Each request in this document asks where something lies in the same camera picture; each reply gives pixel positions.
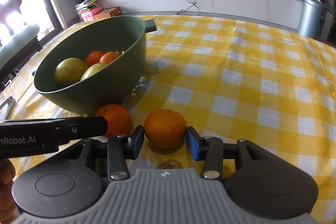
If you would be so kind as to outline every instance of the table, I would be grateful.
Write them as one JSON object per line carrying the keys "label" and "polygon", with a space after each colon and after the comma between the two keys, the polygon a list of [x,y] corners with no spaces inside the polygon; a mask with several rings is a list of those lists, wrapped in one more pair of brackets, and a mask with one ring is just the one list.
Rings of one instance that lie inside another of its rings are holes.
{"label": "table", "polygon": [[[312,216],[336,218],[336,49],[298,34],[255,23],[197,16],[154,18],[147,34],[147,64],[138,88],[126,100],[134,126],[155,109],[180,112],[200,135],[235,143],[247,138],[309,173],[319,186]],[[66,30],[20,71],[4,96],[17,103],[10,119],[74,117],[37,93],[31,72],[65,37],[93,22]],[[17,174],[50,155],[13,159]],[[201,170],[185,144],[155,149],[145,139],[135,168],[155,168],[176,159]],[[224,160],[224,175],[234,172]]]}

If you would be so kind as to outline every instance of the bowl rim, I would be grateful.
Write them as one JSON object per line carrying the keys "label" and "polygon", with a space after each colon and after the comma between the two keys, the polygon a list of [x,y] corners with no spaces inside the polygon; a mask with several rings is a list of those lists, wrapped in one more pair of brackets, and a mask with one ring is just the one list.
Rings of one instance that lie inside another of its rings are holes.
{"label": "bowl rim", "polygon": [[[134,47],[134,45],[135,44],[137,44],[137,42],[141,39],[141,37],[143,36],[143,34],[144,33],[146,33],[146,23],[145,23],[145,21],[142,19],[142,18],[139,18],[139,17],[137,17],[137,16],[118,16],[118,17],[132,17],[132,18],[136,18],[137,20],[140,20],[141,22],[142,22],[142,24],[143,24],[143,31],[142,31],[142,33],[141,33],[141,35],[139,36],[139,38],[130,46],[130,47],[128,47],[128,49],[126,50],[126,51],[124,51],[124,54],[121,54],[120,56],[118,56],[115,60],[113,60],[111,63],[109,63],[109,64],[107,64],[107,66],[105,66],[104,68],[102,68],[101,70],[99,70],[98,72],[101,72],[101,71],[103,71],[103,70],[105,70],[107,67],[109,67],[110,65],[112,65],[116,60],[118,60],[120,57],[122,57],[123,55],[125,55],[131,48],[133,48]],[[118,18],[118,17],[112,17],[112,18],[105,18],[105,19],[103,19],[103,20],[111,20],[111,19],[115,19],[115,18]],[[97,21],[97,22],[94,22],[94,23],[92,23],[92,24],[90,24],[90,25],[87,25],[87,26],[85,26],[84,28],[81,28],[81,29],[79,29],[79,30],[77,30],[76,32],[78,32],[78,31],[81,31],[81,30],[84,30],[86,27],[88,27],[88,26],[92,26],[93,24],[95,24],[95,23],[98,23],[98,22],[100,22],[100,21],[103,21],[103,20],[99,20],[99,21]],[[44,59],[46,59],[47,58],[47,56],[55,49],[55,48],[57,48],[63,41],[65,41],[67,38],[69,38],[70,36],[68,36],[68,37],[66,37],[65,39],[63,39],[62,41],[60,41],[59,42],[59,44],[56,46],[56,47],[54,47],[45,57],[44,57]],[[70,88],[72,88],[72,87],[74,87],[74,86],[76,86],[76,85],[79,85],[81,82],[84,82],[84,81],[87,81],[88,79],[90,79],[93,75],[91,75],[90,77],[88,77],[88,78],[86,78],[86,79],[84,79],[84,80],[80,80],[80,81],[78,81],[78,82],[76,82],[76,83],[74,83],[74,84],[72,84],[72,85],[69,85],[69,86],[66,86],[66,87],[64,87],[64,88],[61,88],[61,89],[58,89],[58,90],[54,90],[54,91],[41,91],[41,90],[39,90],[37,87],[36,87],[36,85],[35,85],[35,77],[36,77],[36,75],[37,75],[37,73],[38,73],[38,71],[39,71],[39,68],[41,67],[41,65],[42,65],[42,63],[43,63],[43,61],[44,61],[44,59],[42,60],[42,62],[41,62],[41,64],[39,65],[39,67],[37,68],[37,70],[36,70],[36,72],[35,72],[35,75],[34,75],[34,87],[35,87],[35,89],[39,92],[39,93],[41,93],[41,94],[53,94],[53,93],[56,93],[56,92],[59,92],[59,91],[63,91],[63,90],[66,90],[66,89],[70,89]]]}

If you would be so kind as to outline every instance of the bowl handle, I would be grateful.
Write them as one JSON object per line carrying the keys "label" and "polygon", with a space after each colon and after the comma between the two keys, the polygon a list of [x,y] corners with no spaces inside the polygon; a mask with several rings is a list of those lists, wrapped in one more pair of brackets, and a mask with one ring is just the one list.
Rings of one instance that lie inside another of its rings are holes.
{"label": "bowl handle", "polygon": [[145,32],[154,32],[156,31],[155,21],[153,19],[145,20],[146,30]]}

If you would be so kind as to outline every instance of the chair backrest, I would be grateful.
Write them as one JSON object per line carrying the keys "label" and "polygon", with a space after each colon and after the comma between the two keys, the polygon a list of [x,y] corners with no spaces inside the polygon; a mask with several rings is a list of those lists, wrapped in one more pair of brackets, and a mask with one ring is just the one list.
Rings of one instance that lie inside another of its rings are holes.
{"label": "chair backrest", "polygon": [[6,19],[13,12],[22,14],[20,10],[21,3],[22,0],[8,0],[5,4],[0,4],[0,24],[4,24],[11,35],[13,35],[13,30],[7,24]]}

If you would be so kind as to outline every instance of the gray ribbed surface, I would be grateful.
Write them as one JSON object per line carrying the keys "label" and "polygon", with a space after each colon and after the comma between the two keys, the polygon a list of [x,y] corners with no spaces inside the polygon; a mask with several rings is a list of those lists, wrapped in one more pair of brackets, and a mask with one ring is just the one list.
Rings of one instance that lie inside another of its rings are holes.
{"label": "gray ribbed surface", "polygon": [[239,208],[222,184],[200,178],[194,169],[137,170],[126,181],[110,183],[91,208],[63,219],[22,214],[14,224],[316,224],[308,214],[268,220]]}

